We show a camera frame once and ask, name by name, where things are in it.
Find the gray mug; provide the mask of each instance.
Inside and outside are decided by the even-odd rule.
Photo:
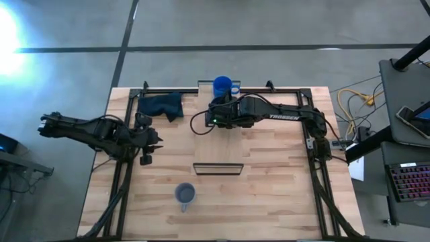
[[[179,184],[175,189],[175,198],[181,204],[182,212],[196,199],[196,189],[188,182]]]

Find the mug handle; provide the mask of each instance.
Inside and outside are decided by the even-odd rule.
[[[231,90],[232,94],[238,94],[241,91],[241,86],[240,85],[232,85],[231,89],[233,89],[233,88],[237,88],[237,91]]]
[[[187,206],[188,206],[188,204],[182,204],[181,205],[181,211],[185,212],[187,210]]]

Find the white paper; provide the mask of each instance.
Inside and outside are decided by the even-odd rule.
[[[347,147],[347,150],[354,147],[356,144],[352,144]],[[364,182],[364,157],[360,157],[349,164],[349,175],[352,179],[356,179]]]

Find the phone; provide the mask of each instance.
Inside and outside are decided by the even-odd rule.
[[[396,117],[424,138],[430,138],[430,102],[415,111],[404,106]]]

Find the dark blue cloth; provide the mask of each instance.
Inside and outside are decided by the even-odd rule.
[[[176,117],[183,117],[181,97],[182,93],[178,92],[153,97],[141,97],[138,101],[138,112],[148,116],[166,114],[169,122],[172,122]]]

